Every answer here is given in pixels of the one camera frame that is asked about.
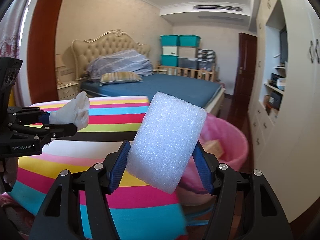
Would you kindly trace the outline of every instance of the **white wardrobe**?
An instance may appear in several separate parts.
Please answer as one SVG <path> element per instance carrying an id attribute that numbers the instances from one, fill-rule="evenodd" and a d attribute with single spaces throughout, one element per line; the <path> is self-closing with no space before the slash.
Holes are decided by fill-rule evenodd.
<path id="1" fill-rule="evenodd" d="M 288 61 L 280 65 L 280 37 L 287 30 Z M 320 19 L 308 0 L 261 0 L 257 17 L 257 66 L 249 119 L 254 166 L 266 176 L 289 222 L 320 196 Z M 271 73 L 286 77 L 277 118 L 263 98 Z"/>

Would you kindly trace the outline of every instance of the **silver screw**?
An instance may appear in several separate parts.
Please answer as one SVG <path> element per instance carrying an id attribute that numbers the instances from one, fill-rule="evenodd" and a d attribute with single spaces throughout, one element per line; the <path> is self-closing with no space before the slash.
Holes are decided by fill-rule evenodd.
<path id="1" fill-rule="evenodd" d="M 61 176 L 66 176 L 66 175 L 68 175 L 68 173 L 69 173 L 68 170 L 63 170 L 63 171 L 60 172 L 60 175 Z"/>
<path id="2" fill-rule="evenodd" d="M 259 177 L 259 176 L 262 175 L 262 172 L 259 171 L 259 170 L 254 170 L 254 171 L 253 171 L 253 174 Z"/>
<path id="3" fill-rule="evenodd" d="M 228 168 L 228 165 L 226 165 L 224 163 L 219 164 L 219 169 L 226 170 L 227 168 Z"/>
<path id="4" fill-rule="evenodd" d="M 103 164 L 102 164 L 102 163 L 97 163 L 97 164 L 94 166 L 94 168 L 95 168 L 96 170 L 101 170 L 101 169 L 103 168 Z"/>

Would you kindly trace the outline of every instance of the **pink floral curtain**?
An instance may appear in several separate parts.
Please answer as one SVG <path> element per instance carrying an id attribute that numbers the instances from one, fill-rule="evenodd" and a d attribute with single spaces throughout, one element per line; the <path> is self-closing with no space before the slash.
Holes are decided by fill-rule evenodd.
<path id="1" fill-rule="evenodd" d="M 21 23 L 29 0 L 14 0 L 0 22 L 0 57 L 19 58 Z M 14 86 L 16 105 L 21 105 L 18 82 Z"/>

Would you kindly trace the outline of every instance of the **teal storage bin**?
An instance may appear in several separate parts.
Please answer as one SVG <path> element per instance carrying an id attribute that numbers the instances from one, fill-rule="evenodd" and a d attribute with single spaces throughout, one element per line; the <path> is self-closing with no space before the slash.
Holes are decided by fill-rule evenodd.
<path id="1" fill-rule="evenodd" d="M 161 46 L 179 46 L 178 35 L 161 35 Z"/>
<path id="2" fill-rule="evenodd" d="M 182 47 L 199 47 L 200 40 L 197 35 L 179 35 L 179 44 Z"/>
<path id="3" fill-rule="evenodd" d="M 161 65 L 163 66 L 178 66 L 178 56 L 176 55 L 161 55 Z"/>

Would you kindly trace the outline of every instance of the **foam sponge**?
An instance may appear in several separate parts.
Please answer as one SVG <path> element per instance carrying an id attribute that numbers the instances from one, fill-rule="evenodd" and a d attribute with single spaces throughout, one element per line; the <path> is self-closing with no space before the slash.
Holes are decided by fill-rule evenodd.
<path id="1" fill-rule="evenodd" d="M 169 194 L 176 189 L 207 112 L 157 92 L 132 143 L 127 171 Z"/>

